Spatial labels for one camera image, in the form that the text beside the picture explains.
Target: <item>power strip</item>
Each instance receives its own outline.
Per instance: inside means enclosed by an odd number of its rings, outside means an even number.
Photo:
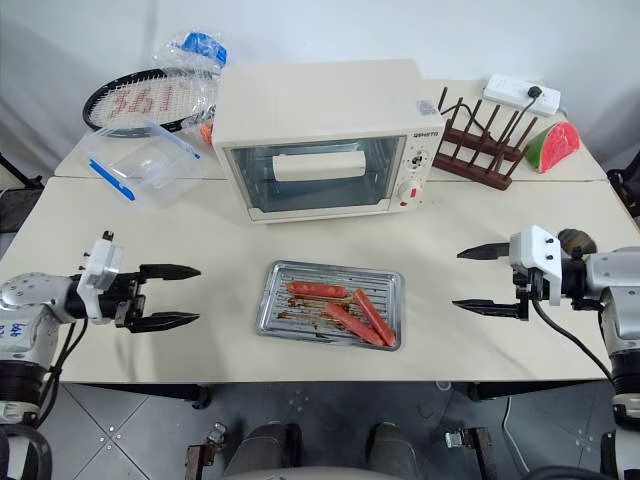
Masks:
[[[560,92],[552,88],[525,82],[517,78],[504,75],[491,75],[489,83],[484,88],[484,98],[498,103],[504,103],[513,107],[524,108],[531,102],[527,92],[531,87],[537,86],[542,90],[542,95],[531,105],[528,110],[541,115],[553,115],[560,107]]]

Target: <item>hot dog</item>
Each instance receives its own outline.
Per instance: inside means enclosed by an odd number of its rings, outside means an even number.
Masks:
[[[345,312],[340,305],[327,302],[325,311],[340,325],[349,330],[351,333],[356,334],[365,342],[371,343],[372,345],[378,345],[379,347],[384,346],[384,342],[375,331],[364,325],[360,320],[358,320],[350,313]]]
[[[367,316],[367,319],[371,323],[371,326],[376,331],[380,338],[384,340],[384,343],[393,347],[396,343],[396,336],[393,331],[389,328],[389,325],[384,321],[382,315],[378,313],[376,307],[371,303],[367,294],[364,293],[364,290],[358,289],[353,294],[353,298],[356,303],[360,306],[364,314]]]
[[[345,298],[349,296],[349,291],[346,288],[326,283],[293,281],[287,283],[287,291],[294,295],[313,295],[316,297]]]

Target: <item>metal baking tray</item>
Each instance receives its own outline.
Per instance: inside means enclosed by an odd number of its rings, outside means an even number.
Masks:
[[[378,347],[339,328],[330,318],[321,315],[328,299],[292,295],[287,291],[286,285],[293,280],[341,285],[350,292],[362,288],[391,330],[395,332],[396,344],[393,347]],[[351,296],[346,299],[333,299],[333,301],[349,303],[349,312],[370,326],[361,309],[353,303]],[[402,344],[403,305],[404,284],[399,273],[280,260],[273,264],[267,278],[258,310],[258,334],[291,340],[395,351]]]

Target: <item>toaster oven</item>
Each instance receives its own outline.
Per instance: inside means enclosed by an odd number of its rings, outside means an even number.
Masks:
[[[230,66],[213,146],[252,222],[420,204],[444,120],[412,60]]]

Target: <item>toy watermelon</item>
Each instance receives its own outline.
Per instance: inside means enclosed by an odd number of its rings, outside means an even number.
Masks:
[[[580,135],[569,122],[560,122],[540,132],[529,142],[527,160],[538,173],[553,167],[580,148]]]

